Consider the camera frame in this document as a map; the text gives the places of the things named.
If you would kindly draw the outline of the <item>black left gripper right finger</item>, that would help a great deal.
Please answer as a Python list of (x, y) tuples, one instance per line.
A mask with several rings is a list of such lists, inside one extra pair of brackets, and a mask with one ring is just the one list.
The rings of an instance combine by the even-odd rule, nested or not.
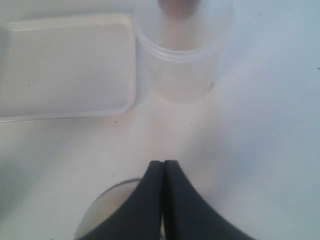
[(166, 240), (251, 240), (196, 191), (176, 160), (164, 162), (162, 215)]

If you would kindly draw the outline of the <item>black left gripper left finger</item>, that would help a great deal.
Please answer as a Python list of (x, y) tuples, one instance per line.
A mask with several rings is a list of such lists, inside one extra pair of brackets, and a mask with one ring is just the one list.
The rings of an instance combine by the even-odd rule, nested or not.
[(81, 240), (159, 240), (164, 163), (151, 161), (127, 200)]

